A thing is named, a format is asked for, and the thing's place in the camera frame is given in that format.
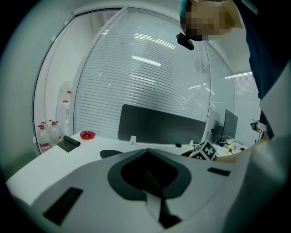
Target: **electronic device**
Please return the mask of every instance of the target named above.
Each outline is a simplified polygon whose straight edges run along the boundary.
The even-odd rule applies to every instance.
[[[226,109],[226,116],[224,118],[224,126],[221,136],[236,137],[237,116]]]

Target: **dark blue sleeve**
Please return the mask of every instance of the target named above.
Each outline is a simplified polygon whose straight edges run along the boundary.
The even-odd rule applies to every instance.
[[[246,42],[250,50],[250,67],[254,76],[259,98],[262,99],[274,85],[290,59],[289,43],[282,35],[288,28],[290,3],[263,1],[258,5],[256,15],[240,0],[234,0],[240,11],[246,29]],[[267,125],[269,138],[273,137],[271,127],[263,113],[260,122]]]

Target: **white countertop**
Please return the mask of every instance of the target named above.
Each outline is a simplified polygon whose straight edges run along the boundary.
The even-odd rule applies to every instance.
[[[59,146],[54,146],[14,174],[6,182],[11,194],[28,205],[32,205],[43,191],[73,170],[89,162],[100,160],[100,151],[102,150],[129,152],[152,148],[180,155],[193,149],[188,145],[182,145],[181,148],[175,145],[151,143],[130,145],[127,141],[99,136],[95,136],[91,140],[83,140],[79,133],[72,138],[80,141],[81,145],[69,153]]]

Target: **ceiling light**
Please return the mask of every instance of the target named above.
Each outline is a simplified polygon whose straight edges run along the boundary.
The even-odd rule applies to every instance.
[[[154,65],[154,66],[161,66],[161,63],[158,63],[158,62],[146,59],[146,58],[142,58],[142,57],[139,57],[139,56],[131,56],[131,58],[134,59],[134,60],[138,60],[138,61],[143,61],[145,63],[149,63],[149,64]]]

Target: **black slot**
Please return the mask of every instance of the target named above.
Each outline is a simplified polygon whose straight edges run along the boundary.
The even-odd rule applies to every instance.
[[[119,155],[119,154],[122,154],[122,152],[115,151],[115,150],[103,150],[103,151],[100,151],[100,157],[101,158],[108,158],[108,157],[111,157],[111,156],[114,156],[114,155]]]
[[[214,167],[209,168],[207,171],[216,173],[222,176],[226,176],[226,177],[230,174],[230,171],[226,171],[226,170],[222,170],[222,169],[214,168]]]
[[[60,225],[73,207],[83,190],[69,188],[43,215],[53,223]]]

